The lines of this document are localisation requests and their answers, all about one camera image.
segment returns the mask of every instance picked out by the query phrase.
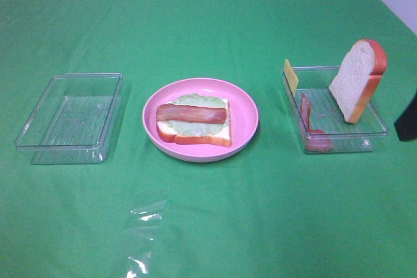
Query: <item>sandwich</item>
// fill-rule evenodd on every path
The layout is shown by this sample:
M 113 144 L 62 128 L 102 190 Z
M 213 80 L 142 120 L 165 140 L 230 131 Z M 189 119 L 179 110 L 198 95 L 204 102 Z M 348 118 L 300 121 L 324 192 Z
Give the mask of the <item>sandwich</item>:
M 346 122 L 359 121 L 386 67 L 386 53 L 374 39 L 357 41 L 346 54 L 329 86 Z
M 229 100 L 185 94 L 156 110 L 156 129 L 161 140 L 179 145 L 231 146 Z

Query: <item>bacon strip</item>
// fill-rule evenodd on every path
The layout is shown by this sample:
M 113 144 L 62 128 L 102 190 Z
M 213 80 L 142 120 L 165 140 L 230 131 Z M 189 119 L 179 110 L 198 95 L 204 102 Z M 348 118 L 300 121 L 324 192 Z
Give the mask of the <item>bacon strip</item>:
M 226 121 L 223 107 L 197 107 L 182 104 L 161 104 L 156 110 L 156 120 L 181 120 L 190 123 L 223 124 Z
M 304 121 L 304 124 L 307 127 L 307 132 L 316 134 L 316 133 L 325 133 L 323 130 L 312 130 L 310 128 L 310 113 L 311 105 L 305 94 L 301 95 L 301 117 Z M 306 138 L 306 150 L 309 151 L 319 151 L 327 152 L 333 147 L 331 139 L 328 138 Z

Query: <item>clear plastic container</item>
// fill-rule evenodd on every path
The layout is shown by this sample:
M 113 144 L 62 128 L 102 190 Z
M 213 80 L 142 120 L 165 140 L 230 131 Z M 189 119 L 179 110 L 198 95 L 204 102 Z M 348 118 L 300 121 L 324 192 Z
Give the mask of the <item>clear plastic container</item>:
M 301 147 L 306 153 L 370 152 L 378 139 L 388 134 L 388 128 L 377 110 L 369 102 L 356 124 L 345 122 L 329 84 L 338 73 L 338 66 L 293 67 L 298 76 L 295 96 L 282 71 L 283 93 Z M 301 97 L 305 94 L 311 104 L 309 127 L 301 115 Z M 311 130 L 322 130 L 317 133 Z M 328 149 L 314 149 L 315 143 L 324 143 Z
M 101 163 L 113 144 L 120 73 L 53 76 L 15 147 L 32 164 Z

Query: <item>yellow cheese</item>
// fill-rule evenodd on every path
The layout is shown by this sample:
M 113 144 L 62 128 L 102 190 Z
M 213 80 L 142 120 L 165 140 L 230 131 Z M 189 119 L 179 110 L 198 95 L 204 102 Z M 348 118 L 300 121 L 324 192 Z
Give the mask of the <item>yellow cheese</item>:
M 298 86 L 298 76 L 297 74 L 295 74 L 295 71 L 293 67 L 291 66 L 290 62 L 288 61 L 288 59 L 286 59 L 284 63 L 284 74 L 285 74 L 285 77 L 287 78 L 289 88 L 291 89 L 291 92 L 293 93 L 293 96 L 295 97 L 295 90 L 297 89 L 297 86 Z

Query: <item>pink bowl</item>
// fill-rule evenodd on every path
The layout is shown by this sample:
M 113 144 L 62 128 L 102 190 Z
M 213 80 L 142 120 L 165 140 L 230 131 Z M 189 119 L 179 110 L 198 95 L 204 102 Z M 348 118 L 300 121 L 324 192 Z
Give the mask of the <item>pink bowl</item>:
M 209 144 L 178 145 L 160 139 L 156 131 L 156 108 L 192 93 L 229 99 L 232 127 L 232 145 L 229 148 Z M 142 122 L 149 138 L 161 151 L 180 160 L 203 163 L 222 160 L 241 151 L 256 132 L 259 113 L 255 102 L 243 89 L 227 81 L 202 77 L 176 81 L 156 91 L 143 108 Z

